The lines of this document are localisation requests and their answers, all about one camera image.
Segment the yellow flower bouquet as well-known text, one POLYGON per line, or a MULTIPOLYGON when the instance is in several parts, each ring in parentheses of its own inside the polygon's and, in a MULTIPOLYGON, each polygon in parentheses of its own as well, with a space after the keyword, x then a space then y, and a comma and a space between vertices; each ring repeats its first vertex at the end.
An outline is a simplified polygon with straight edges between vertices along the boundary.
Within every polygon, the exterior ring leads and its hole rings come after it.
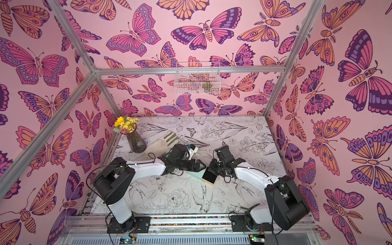
POLYGON ((128 135, 136 131, 138 123, 138 118, 120 116, 114 123, 113 131, 123 135, 128 135))

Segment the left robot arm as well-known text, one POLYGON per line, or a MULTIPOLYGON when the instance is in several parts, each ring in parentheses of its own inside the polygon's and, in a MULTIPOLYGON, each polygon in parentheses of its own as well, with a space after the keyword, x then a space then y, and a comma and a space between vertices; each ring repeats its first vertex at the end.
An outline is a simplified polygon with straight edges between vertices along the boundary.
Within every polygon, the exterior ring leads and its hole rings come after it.
POLYGON ((127 233, 136 230, 135 215, 125 198, 133 181, 150 176, 164 176, 175 170, 199 173, 207 165, 193 158, 196 152, 197 147, 194 145, 176 144, 161 156, 149 153, 151 160, 126 161, 117 157, 106 165, 96 175, 93 186, 113 216, 107 232, 113 234, 115 231, 127 233))

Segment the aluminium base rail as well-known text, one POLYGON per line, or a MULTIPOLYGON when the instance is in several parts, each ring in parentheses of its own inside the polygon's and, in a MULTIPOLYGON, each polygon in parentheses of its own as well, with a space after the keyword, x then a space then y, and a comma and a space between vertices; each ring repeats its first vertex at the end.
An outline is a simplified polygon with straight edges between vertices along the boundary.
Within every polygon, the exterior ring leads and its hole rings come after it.
POLYGON ((72 216, 67 220, 61 235, 121 235, 121 234, 200 234, 200 233, 258 233, 245 222, 243 214, 181 214, 152 215, 136 214, 136 224, 124 232, 111 220, 111 215, 72 216))

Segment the mint jewelry box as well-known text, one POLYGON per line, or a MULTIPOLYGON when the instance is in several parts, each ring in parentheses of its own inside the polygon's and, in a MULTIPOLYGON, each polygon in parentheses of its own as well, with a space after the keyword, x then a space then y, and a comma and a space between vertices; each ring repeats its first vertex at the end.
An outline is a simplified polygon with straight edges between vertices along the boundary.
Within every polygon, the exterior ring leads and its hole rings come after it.
POLYGON ((188 174, 200 181, 203 181, 207 184, 210 184, 214 186, 216 180, 217 180, 217 175, 212 173, 209 168, 206 168, 204 170, 201 170, 199 172, 188 172, 188 174))

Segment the green fruit in basket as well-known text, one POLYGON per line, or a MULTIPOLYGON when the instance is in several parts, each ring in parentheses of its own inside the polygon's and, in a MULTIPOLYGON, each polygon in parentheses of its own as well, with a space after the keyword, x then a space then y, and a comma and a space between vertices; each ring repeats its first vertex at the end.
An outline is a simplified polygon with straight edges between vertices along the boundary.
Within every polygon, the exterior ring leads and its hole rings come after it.
POLYGON ((203 85, 202 85, 202 87, 203 87, 203 90, 204 90, 206 93, 211 93, 211 92, 214 91, 214 84, 211 83, 210 81, 204 82, 203 85))

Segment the beige garden glove far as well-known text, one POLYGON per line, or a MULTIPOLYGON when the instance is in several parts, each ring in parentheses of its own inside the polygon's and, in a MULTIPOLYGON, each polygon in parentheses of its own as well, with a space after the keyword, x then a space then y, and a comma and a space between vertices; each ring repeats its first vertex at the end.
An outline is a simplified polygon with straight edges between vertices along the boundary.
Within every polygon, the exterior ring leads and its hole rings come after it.
POLYGON ((142 153, 142 155, 137 157, 135 160, 144 161, 155 159, 168 153, 173 148, 173 146, 178 143, 179 138, 177 134, 172 131, 169 131, 167 134, 147 146, 146 150, 142 153))

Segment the glass vase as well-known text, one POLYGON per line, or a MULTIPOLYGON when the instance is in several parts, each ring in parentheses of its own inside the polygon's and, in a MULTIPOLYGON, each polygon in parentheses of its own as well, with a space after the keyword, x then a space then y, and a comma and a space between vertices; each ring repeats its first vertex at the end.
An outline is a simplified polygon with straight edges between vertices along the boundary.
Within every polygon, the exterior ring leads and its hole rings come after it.
POLYGON ((147 143, 136 130, 126 137, 133 153, 143 153, 147 149, 147 143))

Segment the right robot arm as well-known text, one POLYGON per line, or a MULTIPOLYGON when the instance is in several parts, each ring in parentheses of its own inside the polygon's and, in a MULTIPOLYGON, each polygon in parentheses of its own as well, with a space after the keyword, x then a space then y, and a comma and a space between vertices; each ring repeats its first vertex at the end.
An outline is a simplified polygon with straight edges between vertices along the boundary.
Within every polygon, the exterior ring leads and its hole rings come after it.
POLYGON ((216 176, 242 180, 264 191, 267 206, 257 204, 245 211, 244 221, 250 230, 268 228, 273 231, 277 224, 287 231, 310 212, 292 178, 269 175, 242 158, 235 159, 228 146, 213 151, 207 170, 216 176))

